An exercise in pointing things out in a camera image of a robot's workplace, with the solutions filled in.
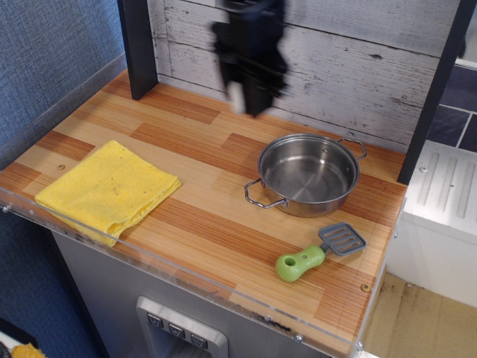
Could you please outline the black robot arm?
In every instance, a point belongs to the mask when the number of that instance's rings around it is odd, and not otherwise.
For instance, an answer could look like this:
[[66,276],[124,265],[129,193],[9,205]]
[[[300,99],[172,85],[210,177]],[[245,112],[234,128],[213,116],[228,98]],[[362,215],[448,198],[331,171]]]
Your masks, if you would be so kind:
[[284,1],[222,1],[226,22],[213,22],[214,51],[233,111],[256,117],[286,87],[288,65],[278,45],[284,34]]

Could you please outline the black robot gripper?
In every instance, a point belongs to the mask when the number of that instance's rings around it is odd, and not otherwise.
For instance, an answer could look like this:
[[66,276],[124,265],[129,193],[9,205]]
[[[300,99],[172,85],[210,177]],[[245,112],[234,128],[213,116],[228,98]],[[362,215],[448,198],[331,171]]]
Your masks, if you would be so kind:
[[284,34],[284,13],[229,12],[229,22],[214,22],[214,51],[228,99],[244,103],[245,113],[258,116],[285,88],[288,65],[278,50]]

